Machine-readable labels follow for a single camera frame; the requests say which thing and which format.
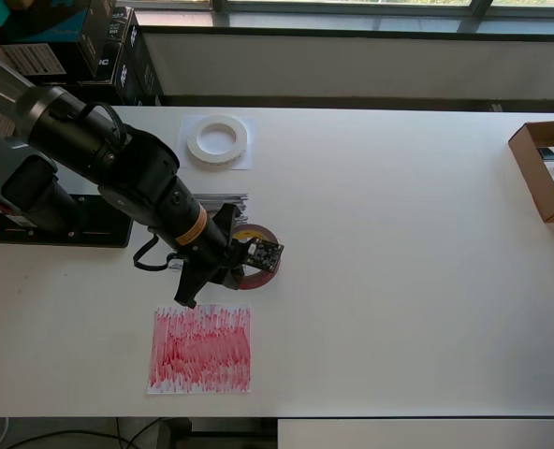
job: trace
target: open cardboard box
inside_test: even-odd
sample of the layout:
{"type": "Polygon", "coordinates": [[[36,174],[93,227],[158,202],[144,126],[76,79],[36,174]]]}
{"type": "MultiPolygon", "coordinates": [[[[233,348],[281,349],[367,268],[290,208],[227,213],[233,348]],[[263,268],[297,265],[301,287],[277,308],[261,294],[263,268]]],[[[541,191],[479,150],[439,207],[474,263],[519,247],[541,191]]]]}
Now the open cardboard box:
{"type": "Polygon", "coordinates": [[[525,123],[509,145],[541,218],[554,223],[554,181],[537,151],[537,147],[554,147],[554,122],[525,123]]]}

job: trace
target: circuit board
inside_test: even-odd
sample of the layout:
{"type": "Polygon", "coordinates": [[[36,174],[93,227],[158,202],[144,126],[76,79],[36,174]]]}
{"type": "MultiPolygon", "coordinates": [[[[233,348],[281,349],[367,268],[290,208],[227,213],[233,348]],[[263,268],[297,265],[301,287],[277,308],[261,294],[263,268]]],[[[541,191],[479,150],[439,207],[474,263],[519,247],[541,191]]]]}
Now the circuit board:
{"type": "Polygon", "coordinates": [[[250,239],[248,243],[250,246],[244,264],[274,273],[278,267],[284,245],[259,238],[250,239]]]}

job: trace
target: paper sheet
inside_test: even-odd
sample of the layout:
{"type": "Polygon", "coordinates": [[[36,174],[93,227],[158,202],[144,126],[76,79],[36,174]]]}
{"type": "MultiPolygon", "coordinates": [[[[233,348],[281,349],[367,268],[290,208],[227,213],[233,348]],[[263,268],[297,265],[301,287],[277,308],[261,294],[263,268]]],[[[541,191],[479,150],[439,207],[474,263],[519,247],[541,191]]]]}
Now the paper sheet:
{"type": "Polygon", "coordinates": [[[250,391],[250,307],[163,307],[154,316],[148,394],[250,391]]]}
{"type": "MultiPolygon", "coordinates": [[[[192,165],[200,165],[194,157],[187,150],[187,138],[190,135],[190,132],[194,127],[201,121],[208,118],[208,115],[186,115],[182,118],[182,123],[180,125],[180,134],[177,137],[177,147],[175,149],[175,154],[180,160],[180,167],[186,168],[192,165]]],[[[228,169],[231,170],[249,170],[252,168],[252,153],[254,150],[255,142],[255,123],[254,120],[244,118],[244,117],[235,117],[246,127],[248,132],[248,146],[246,148],[246,153],[238,159],[236,162],[228,166],[228,169]]]]}

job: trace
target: black mounting plate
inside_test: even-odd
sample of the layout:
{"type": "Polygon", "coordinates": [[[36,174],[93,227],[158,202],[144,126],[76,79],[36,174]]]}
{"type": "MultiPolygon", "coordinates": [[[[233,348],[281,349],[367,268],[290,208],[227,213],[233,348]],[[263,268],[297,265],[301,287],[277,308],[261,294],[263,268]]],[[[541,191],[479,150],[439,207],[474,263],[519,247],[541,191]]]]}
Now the black mounting plate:
{"type": "Polygon", "coordinates": [[[0,243],[22,245],[90,246],[125,248],[133,220],[113,208],[100,195],[72,195],[80,211],[80,225],[67,234],[52,234],[23,227],[0,213],[0,243]]]}

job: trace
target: masking tape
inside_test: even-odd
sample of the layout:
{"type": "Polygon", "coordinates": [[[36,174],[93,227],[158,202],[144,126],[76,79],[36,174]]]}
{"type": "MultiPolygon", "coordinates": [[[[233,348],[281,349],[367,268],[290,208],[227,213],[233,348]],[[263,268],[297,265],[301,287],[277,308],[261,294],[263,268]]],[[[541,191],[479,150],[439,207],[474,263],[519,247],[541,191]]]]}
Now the masking tape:
{"type": "Polygon", "coordinates": [[[231,164],[240,159],[246,152],[248,145],[248,132],[246,127],[237,119],[223,115],[213,115],[200,121],[187,138],[187,149],[200,162],[212,166],[231,164]],[[212,129],[232,131],[236,141],[228,152],[213,154],[200,146],[200,136],[205,131],[212,129]]]}

